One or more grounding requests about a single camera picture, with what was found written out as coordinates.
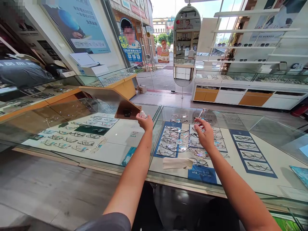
green display card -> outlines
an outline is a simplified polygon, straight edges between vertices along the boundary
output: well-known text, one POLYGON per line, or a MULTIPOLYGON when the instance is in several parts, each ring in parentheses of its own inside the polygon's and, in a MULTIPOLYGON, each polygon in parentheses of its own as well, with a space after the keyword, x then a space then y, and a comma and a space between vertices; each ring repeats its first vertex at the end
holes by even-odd
POLYGON ((79 126, 78 128, 75 129, 76 132, 90 133, 95 135, 105 135, 109 130, 110 128, 97 127, 91 125, 79 126))

mirror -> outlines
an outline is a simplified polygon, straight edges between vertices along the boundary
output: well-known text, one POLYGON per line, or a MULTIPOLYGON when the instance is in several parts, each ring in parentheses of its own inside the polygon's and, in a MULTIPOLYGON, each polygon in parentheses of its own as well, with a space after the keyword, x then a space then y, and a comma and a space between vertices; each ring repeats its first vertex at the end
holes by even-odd
POLYGON ((190 4, 182 8, 175 17, 173 78, 180 87, 186 87, 192 81, 200 28, 199 12, 190 4))

wall poster with eyeglasses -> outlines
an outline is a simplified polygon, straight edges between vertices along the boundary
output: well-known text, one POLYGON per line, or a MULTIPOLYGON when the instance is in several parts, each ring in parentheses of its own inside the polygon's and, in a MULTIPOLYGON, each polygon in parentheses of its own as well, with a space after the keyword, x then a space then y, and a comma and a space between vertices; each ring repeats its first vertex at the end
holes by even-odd
POLYGON ((43 4, 75 53, 109 53, 110 49, 89 0, 43 4))
POLYGON ((248 131, 229 131, 247 173, 278 178, 248 131))
MULTIPOLYGON (((274 9, 280 8, 277 14, 262 15, 259 18, 255 29, 279 29, 289 28, 301 11, 307 0, 267 0, 264 9, 271 9, 276 2, 274 9)), ((253 33, 250 41, 255 41, 258 37, 260 41, 277 41, 283 32, 253 33)))

white cabinet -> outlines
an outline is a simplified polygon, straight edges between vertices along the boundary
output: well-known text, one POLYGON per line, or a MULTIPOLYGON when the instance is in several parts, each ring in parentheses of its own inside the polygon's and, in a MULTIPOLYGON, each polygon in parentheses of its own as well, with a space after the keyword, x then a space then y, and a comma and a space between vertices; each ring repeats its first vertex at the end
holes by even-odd
POLYGON ((297 103, 299 102, 298 99, 291 99, 291 98, 276 98, 271 97, 269 98, 262 107, 269 107, 269 108, 278 108, 278 109, 292 109, 297 103))
POLYGON ((226 103, 226 104, 238 104, 243 95, 240 94, 230 94, 230 93, 218 93, 215 103, 226 103))

